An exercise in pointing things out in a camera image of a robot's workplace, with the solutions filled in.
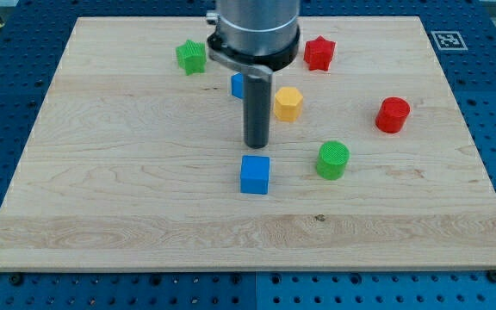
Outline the black flange with metal bracket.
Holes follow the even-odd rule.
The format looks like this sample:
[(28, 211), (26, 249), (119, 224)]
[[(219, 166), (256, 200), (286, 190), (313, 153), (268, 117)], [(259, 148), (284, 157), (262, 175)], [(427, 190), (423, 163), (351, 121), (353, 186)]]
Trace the black flange with metal bracket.
[(298, 53), (296, 11), (209, 11), (206, 22), (215, 26), (208, 37), (209, 58), (242, 74), (269, 82)]

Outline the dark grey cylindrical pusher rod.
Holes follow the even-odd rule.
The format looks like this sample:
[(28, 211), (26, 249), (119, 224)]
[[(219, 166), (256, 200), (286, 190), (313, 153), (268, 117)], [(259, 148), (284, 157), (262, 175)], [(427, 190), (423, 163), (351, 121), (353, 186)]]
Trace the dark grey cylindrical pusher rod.
[(244, 142), (253, 149), (263, 148), (270, 136), (271, 83), (252, 75), (243, 76)]

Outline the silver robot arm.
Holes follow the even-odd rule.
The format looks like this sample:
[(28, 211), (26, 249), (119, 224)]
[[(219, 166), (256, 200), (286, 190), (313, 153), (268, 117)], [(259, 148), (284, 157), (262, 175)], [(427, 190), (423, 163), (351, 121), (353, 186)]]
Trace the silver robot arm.
[(250, 148), (269, 143), (273, 76), (296, 58), (299, 13), (295, 0), (217, 0), (206, 15), (215, 26), (208, 57), (243, 76), (243, 135)]

